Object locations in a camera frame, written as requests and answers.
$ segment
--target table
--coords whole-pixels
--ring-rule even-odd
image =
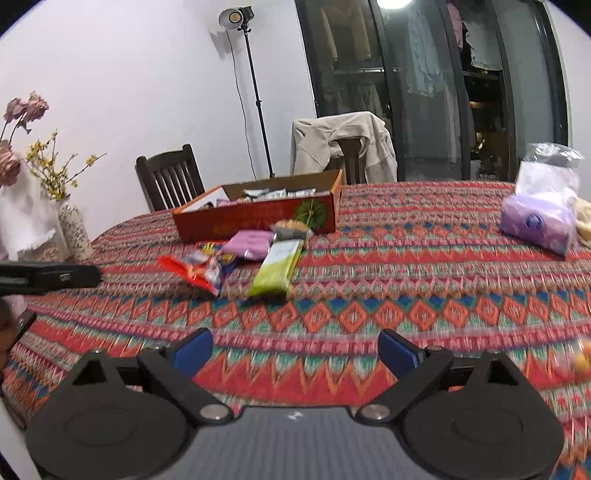
[[[376,359],[378,332],[393,328],[462,355],[506,350],[564,424],[556,478],[587,478],[578,460],[591,381],[575,383],[555,360],[567,341],[591,335],[591,251],[562,261],[501,235],[499,208],[512,188],[344,187],[339,230],[310,242],[287,303],[246,298],[256,265],[235,270],[218,299],[201,298],[155,262],[192,248],[179,243],[171,213],[129,220],[94,242],[99,288],[30,300],[38,320],[12,350],[2,388],[29,418],[87,350],[131,356],[208,327],[213,358],[195,380],[233,408],[359,406],[394,382]]]

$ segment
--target white wall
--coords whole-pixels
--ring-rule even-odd
[[[579,166],[579,196],[591,201],[591,37],[555,5],[547,6],[566,77],[570,145],[586,157]]]
[[[289,174],[291,122],[315,116],[294,0],[253,0],[251,46],[274,170]],[[148,211],[140,155],[190,143],[206,188],[252,180],[232,58],[217,16],[232,0],[43,0],[0,39],[0,105],[36,90],[64,158],[108,155],[72,200],[91,238]],[[242,33],[232,32],[255,171],[267,162]]]

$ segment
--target purple package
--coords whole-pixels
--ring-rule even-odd
[[[499,228],[563,257],[577,241],[571,208],[530,195],[511,195],[503,200]]]
[[[247,260],[264,260],[274,237],[267,230],[241,230],[223,246],[222,252]]]

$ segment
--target chair backrest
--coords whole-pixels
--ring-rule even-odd
[[[142,188],[154,211],[180,207],[205,192],[191,145],[136,162]]]

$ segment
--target ceiling light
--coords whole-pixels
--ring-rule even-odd
[[[396,10],[406,7],[413,0],[378,0],[380,8]]]

